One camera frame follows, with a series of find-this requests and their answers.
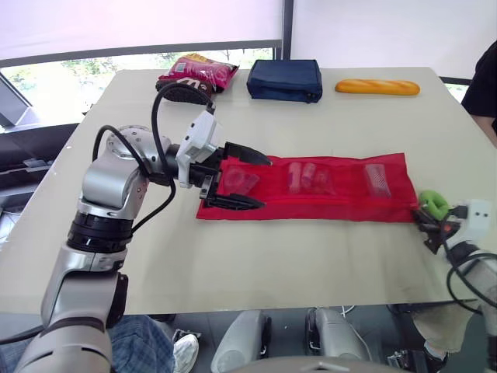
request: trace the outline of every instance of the white sneaker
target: white sneaker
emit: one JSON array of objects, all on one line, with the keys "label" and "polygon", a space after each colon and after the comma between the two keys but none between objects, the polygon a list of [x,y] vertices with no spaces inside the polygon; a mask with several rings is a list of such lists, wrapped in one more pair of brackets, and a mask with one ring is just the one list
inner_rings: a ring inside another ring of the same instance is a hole
[{"label": "white sneaker", "polygon": [[199,354],[199,341],[193,334],[184,336],[174,343],[172,352],[175,360],[174,373],[189,373]]}]

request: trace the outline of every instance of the black shirt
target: black shirt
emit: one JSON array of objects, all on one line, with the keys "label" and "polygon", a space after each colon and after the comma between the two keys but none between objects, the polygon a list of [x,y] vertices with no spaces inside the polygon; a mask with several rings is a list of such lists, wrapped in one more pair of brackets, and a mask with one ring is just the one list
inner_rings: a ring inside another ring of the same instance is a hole
[{"label": "black shirt", "polygon": [[[461,104],[471,115],[497,117],[497,41],[476,64],[473,80]],[[493,127],[497,132],[495,120]]]}]

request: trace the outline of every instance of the shoe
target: shoe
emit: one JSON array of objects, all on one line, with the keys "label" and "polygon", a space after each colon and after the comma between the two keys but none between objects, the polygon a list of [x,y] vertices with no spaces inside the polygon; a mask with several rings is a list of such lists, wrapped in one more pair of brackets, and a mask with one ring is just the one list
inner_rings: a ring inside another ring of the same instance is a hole
[{"label": "shoe", "polygon": [[173,373],[189,373],[195,365],[196,357],[199,354],[199,341],[193,335],[184,336],[174,343],[172,352],[175,360]]},{"label": "shoe", "polygon": [[438,357],[431,355],[426,348],[423,348],[423,350],[425,352],[426,366],[429,373],[439,373],[447,365],[449,354],[446,354],[445,358],[440,360]]}]

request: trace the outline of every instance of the blue bag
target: blue bag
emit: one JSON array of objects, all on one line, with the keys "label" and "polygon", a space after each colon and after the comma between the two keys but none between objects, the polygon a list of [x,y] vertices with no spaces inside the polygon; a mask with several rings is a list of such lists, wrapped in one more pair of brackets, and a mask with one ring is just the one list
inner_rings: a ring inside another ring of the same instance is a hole
[{"label": "blue bag", "polygon": [[316,60],[257,60],[248,75],[247,89],[253,99],[305,103],[316,103],[323,93]]}]

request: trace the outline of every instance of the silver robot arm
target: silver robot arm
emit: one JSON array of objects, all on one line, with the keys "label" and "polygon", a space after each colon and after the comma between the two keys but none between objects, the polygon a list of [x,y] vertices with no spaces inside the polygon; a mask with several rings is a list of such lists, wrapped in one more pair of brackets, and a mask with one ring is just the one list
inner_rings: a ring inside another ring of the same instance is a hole
[{"label": "silver robot arm", "polygon": [[455,208],[447,208],[449,212],[444,212],[446,217],[441,222],[423,209],[415,211],[414,217],[418,228],[428,235],[425,245],[452,266],[447,287],[454,301],[467,307],[450,288],[453,274],[460,277],[480,301],[481,311],[473,311],[485,318],[488,368],[497,371],[497,255],[476,246],[490,228],[491,207],[486,200],[468,200]]},{"label": "silver robot arm", "polygon": [[[160,161],[150,131],[120,131],[151,173]],[[162,147],[171,145],[162,138]],[[39,334],[18,364],[17,372],[110,372],[112,348],[106,329],[124,312],[127,277],[119,272],[132,238],[148,179],[115,135],[85,174],[78,211],[62,245],[43,298]]]},{"label": "silver robot arm", "polygon": [[[144,175],[127,147],[115,134],[106,149],[88,168],[68,240],[58,253],[43,297],[44,331],[26,348],[16,373],[108,373],[112,347],[107,328],[123,316],[126,275],[119,272],[133,236],[134,219],[141,208],[149,181],[174,183],[165,177],[156,144],[146,127],[120,129],[146,166]],[[236,210],[264,204],[246,196],[217,194],[221,160],[238,156],[242,161],[270,165],[253,149],[226,143],[218,148],[217,123],[203,111],[191,124],[181,145],[160,138],[170,176],[182,187],[201,187],[206,207]]]}]

